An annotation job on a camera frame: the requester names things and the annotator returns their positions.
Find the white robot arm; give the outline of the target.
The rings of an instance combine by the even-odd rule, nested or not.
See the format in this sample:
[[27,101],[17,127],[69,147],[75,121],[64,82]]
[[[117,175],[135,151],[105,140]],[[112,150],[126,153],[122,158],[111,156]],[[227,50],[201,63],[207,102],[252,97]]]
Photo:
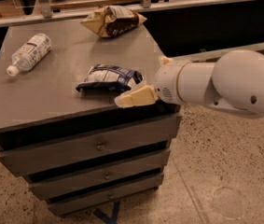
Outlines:
[[115,98],[126,108],[191,103],[245,118],[264,117],[264,55],[237,49],[215,62],[161,59],[151,85],[141,82]]

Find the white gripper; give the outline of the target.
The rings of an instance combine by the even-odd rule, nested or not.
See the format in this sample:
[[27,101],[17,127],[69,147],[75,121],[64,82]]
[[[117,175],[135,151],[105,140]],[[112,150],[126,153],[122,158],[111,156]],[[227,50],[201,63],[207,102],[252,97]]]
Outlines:
[[158,101],[158,97],[168,104],[181,105],[183,103],[179,94],[178,82],[181,71],[188,61],[176,61],[173,58],[159,56],[159,62],[160,69],[153,79],[154,87],[145,85],[136,90],[123,92],[115,98],[115,104],[118,107],[153,105]]

